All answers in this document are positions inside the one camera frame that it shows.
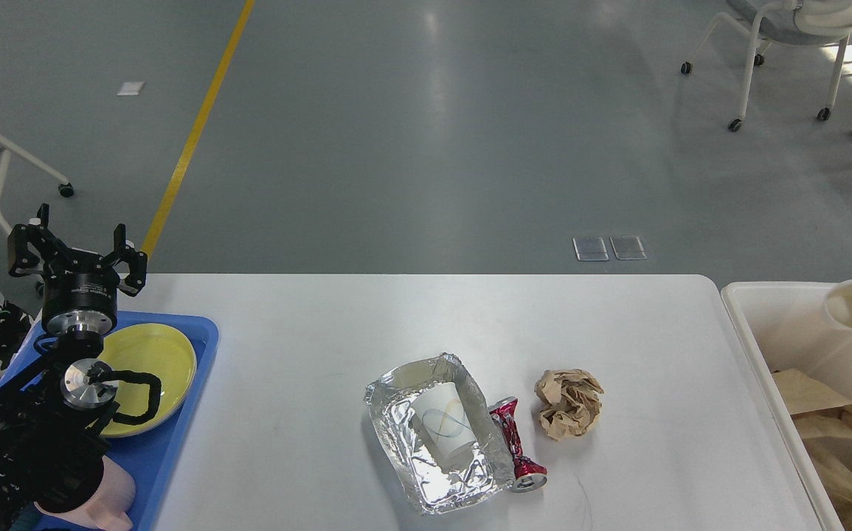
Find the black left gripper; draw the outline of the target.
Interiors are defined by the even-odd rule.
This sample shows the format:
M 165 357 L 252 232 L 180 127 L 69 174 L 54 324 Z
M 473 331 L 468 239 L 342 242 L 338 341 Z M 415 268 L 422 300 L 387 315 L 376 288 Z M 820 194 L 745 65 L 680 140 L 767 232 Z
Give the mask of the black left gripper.
M 48 228 L 50 206 L 39 206 L 27 224 L 16 224 L 7 236 L 7 273 L 11 277 L 44 275 L 42 328 L 52 336 L 70 330 L 108 335 L 117 326 L 117 288 L 136 296 L 145 288 L 148 256 L 126 235 L 126 225 L 114 230 L 114 249 L 105 256 L 73 251 Z M 115 268 L 128 266 L 121 278 Z

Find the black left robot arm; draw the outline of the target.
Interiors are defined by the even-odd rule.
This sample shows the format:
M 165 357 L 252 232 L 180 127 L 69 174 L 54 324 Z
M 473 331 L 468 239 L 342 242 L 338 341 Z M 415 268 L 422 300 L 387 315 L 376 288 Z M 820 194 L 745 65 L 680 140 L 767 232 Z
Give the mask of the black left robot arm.
M 117 326 L 117 295 L 145 286 L 147 255 L 114 230 L 102 255 L 67 246 L 49 229 L 47 204 L 15 225 L 10 275 L 44 279 L 44 332 L 37 358 L 0 386 L 0 530 L 32 503 L 68 510 L 96 490 L 109 423 L 142 426 L 156 416 L 162 381 L 100 360 Z

